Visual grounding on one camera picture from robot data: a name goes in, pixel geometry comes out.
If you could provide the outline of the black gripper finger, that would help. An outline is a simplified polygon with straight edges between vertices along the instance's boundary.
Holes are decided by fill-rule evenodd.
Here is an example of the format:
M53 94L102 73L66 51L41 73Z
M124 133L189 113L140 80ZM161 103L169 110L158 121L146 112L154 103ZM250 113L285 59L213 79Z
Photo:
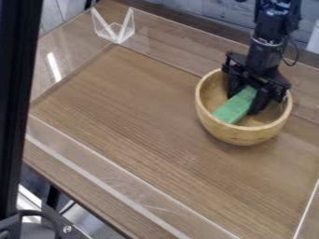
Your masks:
M256 96L253 98L253 101L248 110L248 114L249 115L257 114L260 111L264 110L269 102L275 99L276 99L275 89L265 88L265 87L260 88L256 91Z
M246 81L236 72L228 74L226 97L232 98L246 87Z

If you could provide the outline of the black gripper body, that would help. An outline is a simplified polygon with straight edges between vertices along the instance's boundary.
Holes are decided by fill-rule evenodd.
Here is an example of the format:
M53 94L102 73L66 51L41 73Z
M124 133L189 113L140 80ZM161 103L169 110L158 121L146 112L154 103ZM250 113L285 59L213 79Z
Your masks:
M280 74L276 69L271 69L267 73L258 74L245 65L246 56L241 53L228 51L225 53L225 62L221 65L221 71L228 75L236 72L245 78L246 86L253 87L256 90L260 88L272 88L276 91L276 101L281 103L287 98L291 83L287 78Z

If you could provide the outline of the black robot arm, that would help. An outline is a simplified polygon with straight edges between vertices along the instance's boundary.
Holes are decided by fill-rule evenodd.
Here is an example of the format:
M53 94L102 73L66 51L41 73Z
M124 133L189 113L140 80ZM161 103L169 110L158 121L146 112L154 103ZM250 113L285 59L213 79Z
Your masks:
M225 53L221 71L228 75L226 96L233 97L245 87L256 90L248 113L257 114L271 101L281 103L291 83L279 71L279 65L295 66L299 60L284 59L291 33L301 21L301 0L254 0L250 45L246 54Z

